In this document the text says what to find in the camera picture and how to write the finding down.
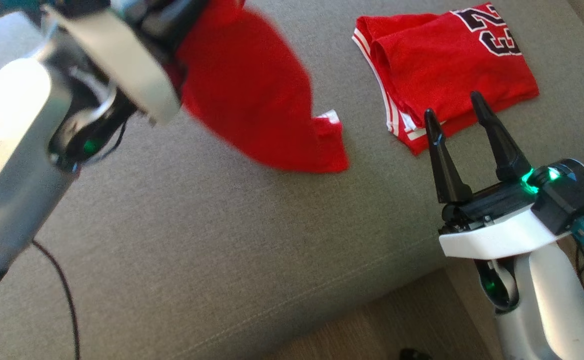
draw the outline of folded clothing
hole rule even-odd
[[[312,117],[308,74],[242,0],[209,0],[177,59],[187,67],[183,104],[248,157],[288,171],[347,169],[336,112]]]
[[[352,39],[381,86],[388,130],[414,155],[427,148],[428,108],[449,137],[475,123],[472,91],[495,112],[538,96],[516,41],[489,2],[441,15],[361,16]]]

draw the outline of black cable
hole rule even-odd
[[[581,287],[583,288],[584,292],[584,284],[583,284],[583,273],[584,273],[584,248],[583,244],[581,244],[578,240],[574,239],[576,243],[576,256],[574,262],[576,264],[576,276],[578,278],[578,282],[580,282]],[[579,254],[583,255],[583,265],[580,265],[580,256]]]
[[[96,157],[89,159],[88,161],[85,162],[85,164],[87,166],[92,166],[93,164],[97,164],[97,163],[103,161],[106,157],[109,157],[109,155],[111,155],[114,151],[116,151],[118,149],[118,146],[120,146],[122,141],[123,141],[123,135],[125,134],[125,129],[127,129],[127,120],[121,125],[120,130],[118,132],[118,139],[116,139],[116,143],[114,144],[114,146],[112,146],[111,148],[109,148],[108,150],[103,152],[102,155],[99,155],[99,156],[96,156]]]
[[[45,255],[45,257],[54,265],[54,269],[58,273],[58,277],[61,278],[61,283],[63,284],[63,290],[65,290],[65,297],[67,298],[67,305],[70,307],[70,315],[72,315],[72,332],[74,333],[74,359],[81,360],[81,337],[79,336],[79,321],[76,317],[76,308],[74,307],[74,298],[72,298],[72,293],[70,292],[70,285],[67,283],[67,278],[61,269],[61,265],[54,256],[38,241],[32,241],[32,245]]]

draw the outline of green led light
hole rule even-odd
[[[496,290],[496,284],[493,281],[489,281],[485,284],[485,291],[489,292],[490,294]]]
[[[530,176],[532,176],[533,172],[534,172],[534,168],[531,168],[530,171],[528,171],[528,173],[526,173],[525,175],[523,175],[521,177],[521,183],[523,184],[523,190],[525,190],[529,194],[530,193],[531,194],[538,193],[538,187],[531,186],[530,184],[527,183],[527,180],[530,178]]]
[[[552,182],[553,180],[557,180],[557,178],[559,178],[561,176],[561,173],[559,173],[558,170],[556,170],[555,168],[551,168],[550,167],[550,181]]]
[[[95,155],[102,146],[103,141],[101,139],[89,139],[85,142],[85,145],[83,145],[83,151],[91,157],[92,155]]]

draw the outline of red shorts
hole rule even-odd
[[[472,91],[496,112],[538,96],[532,72],[490,3],[441,15],[361,16],[352,39],[381,86],[388,130],[414,155],[427,148],[428,108],[449,137],[476,122]]]

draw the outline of couch seam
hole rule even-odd
[[[211,344],[214,344],[216,342],[218,342],[221,339],[225,339],[228,337],[231,337],[232,335],[235,335],[236,333],[240,332],[241,329],[244,329],[244,325],[246,324],[253,324],[256,321],[254,321],[257,318],[261,318],[263,315],[275,315],[279,312],[282,311],[282,309],[287,306],[287,305],[291,305],[291,304],[296,304],[299,301],[305,299],[306,297],[309,297],[312,294],[317,294],[319,291],[316,290],[320,290],[320,291],[324,291],[326,289],[330,289],[331,287],[333,287],[334,285],[336,285],[337,283],[342,282],[343,280],[348,280],[353,278],[355,275],[359,275],[359,273],[364,273],[367,271],[370,271],[371,269],[374,269],[377,265],[379,265],[383,260],[396,255],[397,253],[402,253],[404,251],[408,251],[412,248],[415,248],[417,245],[421,244],[423,241],[427,240],[427,239],[431,239],[431,236],[428,237],[423,237],[422,239],[415,241],[411,244],[411,246],[406,246],[406,247],[402,247],[398,250],[395,251],[391,251],[389,253],[386,253],[386,255],[382,255],[377,257],[374,260],[371,260],[370,262],[366,262],[365,264],[359,266],[356,269],[352,269],[344,274],[340,274],[338,276],[334,276],[333,278],[331,278],[330,280],[327,280],[321,284],[315,285],[313,287],[311,287],[310,289],[307,289],[303,292],[301,292],[300,294],[297,294],[285,301],[281,301],[280,303],[274,305],[273,307],[270,307],[269,309],[266,310],[262,310],[260,312],[258,312],[257,314],[254,314],[250,317],[248,317],[247,319],[242,320],[241,322],[234,324],[232,326],[229,326],[227,328],[225,328],[224,330],[215,333],[214,335],[211,335],[210,337],[197,342],[196,344],[193,344],[192,346],[190,346],[189,348],[179,351],[178,353],[174,354],[173,356],[169,357],[168,360],[173,360],[175,358],[177,358],[178,356],[182,356],[184,354],[196,354],[200,351],[202,351],[203,349],[206,349],[207,347],[209,347]]]

